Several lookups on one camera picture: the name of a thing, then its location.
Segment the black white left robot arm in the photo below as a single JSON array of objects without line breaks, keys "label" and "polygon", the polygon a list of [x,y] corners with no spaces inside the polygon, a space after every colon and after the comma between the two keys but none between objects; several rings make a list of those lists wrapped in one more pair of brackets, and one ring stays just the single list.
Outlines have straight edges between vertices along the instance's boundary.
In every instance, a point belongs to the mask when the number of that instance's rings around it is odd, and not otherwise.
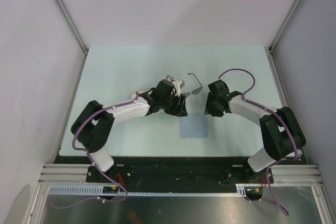
[{"label": "black white left robot arm", "polygon": [[160,111],[178,117],[187,116],[183,80],[161,80],[155,88],[137,91],[128,101],[104,106],[90,101],[71,126],[73,141],[84,146],[88,157],[97,166],[98,176],[105,182],[115,178],[114,160],[106,148],[112,127],[123,121],[149,116]]}]

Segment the black gold aviator sunglasses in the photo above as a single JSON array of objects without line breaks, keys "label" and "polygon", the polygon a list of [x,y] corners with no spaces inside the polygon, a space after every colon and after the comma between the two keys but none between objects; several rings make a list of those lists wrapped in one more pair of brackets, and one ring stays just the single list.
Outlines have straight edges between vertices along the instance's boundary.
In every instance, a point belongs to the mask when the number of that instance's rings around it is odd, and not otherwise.
[{"label": "black gold aviator sunglasses", "polygon": [[190,90],[183,93],[186,98],[189,96],[198,95],[203,90],[203,85],[194,73],[188,73],[187,75],[192,79],[192,83],[190,84]]}]

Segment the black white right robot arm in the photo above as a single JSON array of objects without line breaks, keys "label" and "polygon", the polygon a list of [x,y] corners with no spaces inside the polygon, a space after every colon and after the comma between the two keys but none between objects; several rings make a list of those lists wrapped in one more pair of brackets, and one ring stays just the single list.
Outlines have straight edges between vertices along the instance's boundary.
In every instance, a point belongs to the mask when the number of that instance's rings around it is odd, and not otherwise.
[{"label": "black white right robot arm", "polygon": [[222,117],[235,114],[260,127],[263,147],[247,160],[242,169],[243,179],[254,183],[261,177],[261,170],[284,159],[297,160],[299,150],[305,146],[306,138],[291,108],[268,107],[250,100],[239,91],[230,92],[223,80],[208,85],[209,93],[205,114]]}]

